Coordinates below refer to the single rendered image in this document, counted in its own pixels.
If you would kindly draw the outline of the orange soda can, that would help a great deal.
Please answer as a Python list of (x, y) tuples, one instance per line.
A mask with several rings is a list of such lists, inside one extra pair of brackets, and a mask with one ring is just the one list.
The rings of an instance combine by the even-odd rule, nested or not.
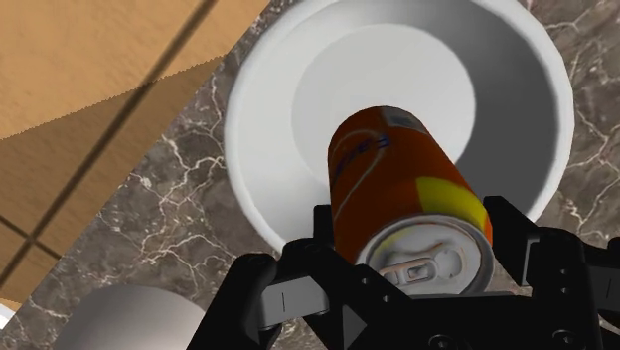
[(482, 201), (411, 113), (372, 106), (328, 148), (334, 245), (407, 295), (484, 291), (494, 273)]

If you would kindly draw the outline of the white bowl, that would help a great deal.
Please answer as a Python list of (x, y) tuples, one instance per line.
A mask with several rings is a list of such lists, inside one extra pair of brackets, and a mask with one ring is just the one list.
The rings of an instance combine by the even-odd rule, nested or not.
[(477, 195), (531, 219), (569, 159), (568, 74), (519, 0), (300, 0), (250, 50), (226, 112), (233, 190), (274, 248), (311, 235), (330, 139), (375, 105), (414, 114)]

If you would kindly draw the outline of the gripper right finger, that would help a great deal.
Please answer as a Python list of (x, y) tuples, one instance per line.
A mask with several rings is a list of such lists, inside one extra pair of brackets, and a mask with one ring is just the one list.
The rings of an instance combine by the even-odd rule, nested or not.
[(533, 223), (502, 196), (483, 201), (493, 226), (493, 252), (531, 309), (523, 339), (528, 350), (620, 350), (620, 239), (605, 249), (564, 229)]

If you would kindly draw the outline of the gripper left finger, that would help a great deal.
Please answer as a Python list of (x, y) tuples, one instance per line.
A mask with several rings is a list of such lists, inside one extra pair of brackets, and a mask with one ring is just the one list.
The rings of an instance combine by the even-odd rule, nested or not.
[(272, 350), (285, 322), (301, 318), (327, 350), (411, 350), (409, 298), (370, 267), (331, 247), (327, 205), (314, 233), (287, 243), (279, 259), (234, 260), (187, 350)]

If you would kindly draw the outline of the white round object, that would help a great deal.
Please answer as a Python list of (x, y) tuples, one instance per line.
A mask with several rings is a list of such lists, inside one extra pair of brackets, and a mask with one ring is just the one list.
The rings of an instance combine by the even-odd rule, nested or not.
[(53, 350), (186, 350), (204, 315), (167, 290), (108, 286), (79, 303)]

